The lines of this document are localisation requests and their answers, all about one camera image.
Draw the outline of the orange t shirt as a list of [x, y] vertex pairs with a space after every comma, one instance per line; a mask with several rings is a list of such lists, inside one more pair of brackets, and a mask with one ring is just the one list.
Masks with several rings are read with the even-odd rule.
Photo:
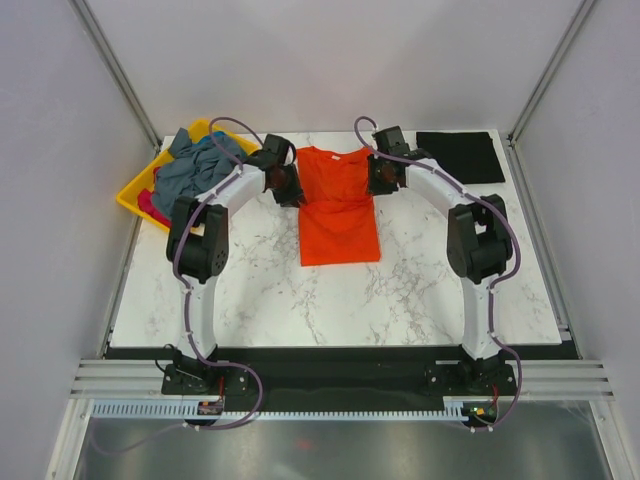
[[309, 146], [297, 152], [306, 199], [298, 214], [302, 266], [380, 260], [368, 155], [365, 148], [338, 153]]

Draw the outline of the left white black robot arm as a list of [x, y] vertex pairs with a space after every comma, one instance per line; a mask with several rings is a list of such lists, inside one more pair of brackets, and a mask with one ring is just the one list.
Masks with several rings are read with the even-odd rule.
[[178, 349], [192, 351], [197, 359], [184, 379], [198, 393], [211, 392], [220, 378], [213, 364], [218, 349], [213, 316], [216, 286], [230, 254], [230, 220], [265, 192], [282, 208], [305, 204], [296, 157], [289, 141], [282, 148], [263, 147], [212, 188], [174, 203], [166, 256], [181, 283], [184, 334]]

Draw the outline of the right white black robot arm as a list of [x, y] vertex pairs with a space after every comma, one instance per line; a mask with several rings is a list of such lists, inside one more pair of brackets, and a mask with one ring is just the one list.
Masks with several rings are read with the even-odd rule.
[[447, 220], [446, 256], [463, 292], [461, 347], [472, 359], [458, 368], [457, 377], [465, 391], [481, 393], [494, 381], [494, 371], [485, 359], [502, 348], [495, 329], [496, 286], [513, 277], [521, 263], [504, 201], [497, 195], [472, 194], [433, 159], [371, 153], [367, 161], [371, 194], [389, 195], [407, 188]]

